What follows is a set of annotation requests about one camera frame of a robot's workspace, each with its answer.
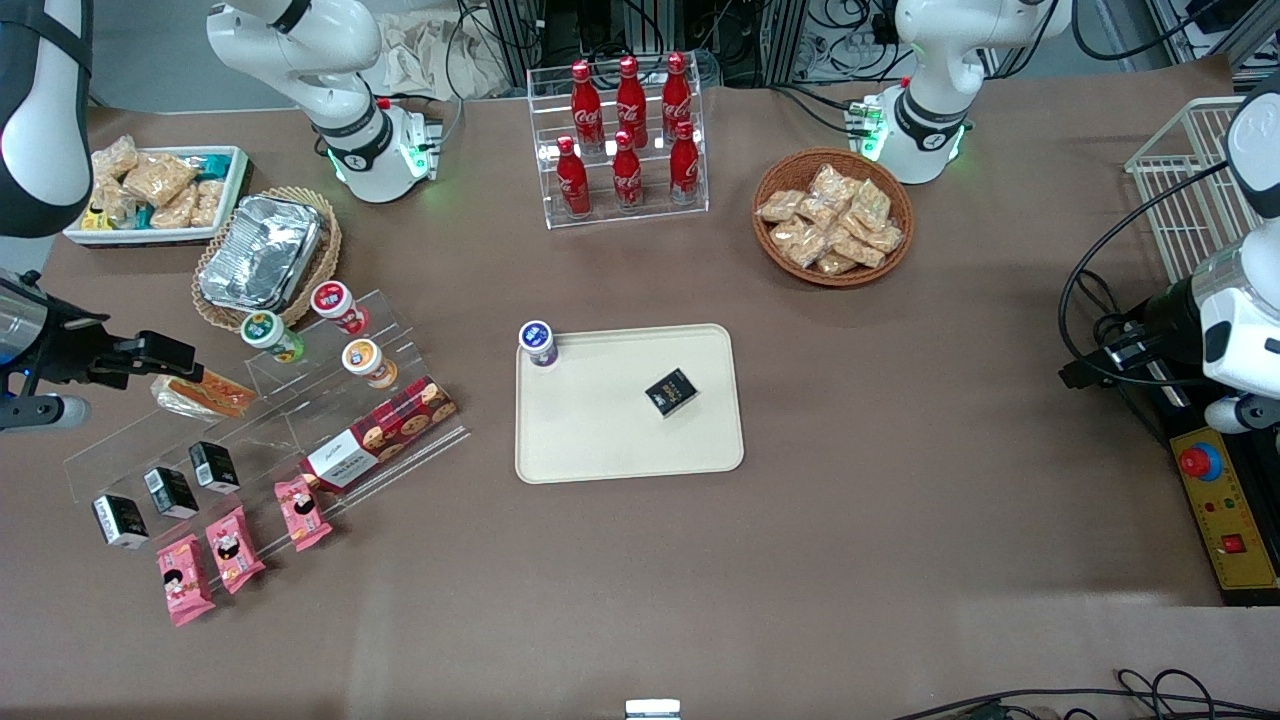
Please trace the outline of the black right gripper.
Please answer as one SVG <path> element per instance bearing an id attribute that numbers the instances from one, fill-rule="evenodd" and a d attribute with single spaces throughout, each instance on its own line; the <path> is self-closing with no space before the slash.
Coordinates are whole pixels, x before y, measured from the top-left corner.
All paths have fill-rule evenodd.
<path id="1" fill-rule="evenodd" d="M 124 389 L 131 375 L 147 373 L 178 378 L 204 378 L 196 348 L 165 334 L 140 334 L 138 360 L 123 340 L 108 332 L 111 319 L 60 300 L 47 305 L 44 329 L 35 350 L 35 375 L 54 384 L 99 384 Z"/>

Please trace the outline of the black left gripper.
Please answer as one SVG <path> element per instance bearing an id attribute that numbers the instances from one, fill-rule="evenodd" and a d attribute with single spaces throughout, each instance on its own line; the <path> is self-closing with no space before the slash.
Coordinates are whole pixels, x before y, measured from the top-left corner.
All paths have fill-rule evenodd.
<path id="1" fill-rule="evenodd" d="M 1107 284 L 1102 292 L 1100 297 L 1085 291 L 1085 297 L 1103 309 L 1091 329 L 1096 348 L 1084 352 L 1065 337 L 1071 361 L 1060 369 L 1060 379 L 1069 389 L 1093 386 L 1181 389 L 1206 384 L 1201 369 L 1201 319 L 1189 281 L 1179 281 L 1124 313 Z"/>

